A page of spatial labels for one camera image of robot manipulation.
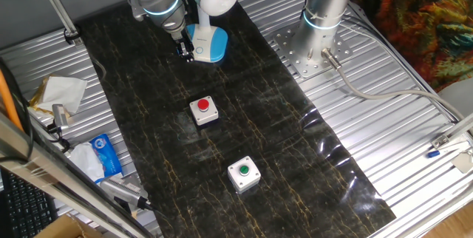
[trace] green button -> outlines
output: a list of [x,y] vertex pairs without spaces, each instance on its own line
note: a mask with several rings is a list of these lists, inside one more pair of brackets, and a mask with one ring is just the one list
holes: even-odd
[[248,174],[248,172],[250,172],[250,169],[248,168],[248,166],[241,166],[239,167],[239,172],[242,174],[242,175],[246,175]]

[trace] crumpled paper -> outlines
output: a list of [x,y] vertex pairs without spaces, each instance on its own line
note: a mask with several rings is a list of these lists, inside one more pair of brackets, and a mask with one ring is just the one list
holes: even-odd
[[92,181],[105,177],[102,162],[92,148],[92,144],[85,142],[77,145],[70,153],[70,160]]
[[87,81],[50,75],[45,78],[30,101],[34,110],[52,115],[52,105],[62,104],[69,113],[76,113]]

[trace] red button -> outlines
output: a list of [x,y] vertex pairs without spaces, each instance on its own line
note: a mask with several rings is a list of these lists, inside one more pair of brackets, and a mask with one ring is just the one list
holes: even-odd
[[197,106],[201,112],[204,112],[208,109],[208,101],[206,99],[201,99],[199,102],[197,102]]

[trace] blue package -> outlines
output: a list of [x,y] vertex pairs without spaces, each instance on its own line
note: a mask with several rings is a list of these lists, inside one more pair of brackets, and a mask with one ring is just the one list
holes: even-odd
[[90,141],[98,159],[102,162],[105,177],[121,173],[121,164],[107,135],[99,135]]

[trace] orange pole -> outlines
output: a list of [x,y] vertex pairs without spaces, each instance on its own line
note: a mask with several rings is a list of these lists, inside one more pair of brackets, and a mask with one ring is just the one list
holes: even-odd
[[13,102],[12,94],[10,93],[10,89],[8,88],[7,82],[5,81],[5,77],[3,76],[3,72],[1,71],[0,71],[0,94],[1,94],[1,97],[3,98],[5,108],[7,109],[8,117],[16,125],[16,127],[18,127],[21,131],[24,132],[23,126],[21,126],[20,118],[18,117],[18,113],[16,112],[15,103]]

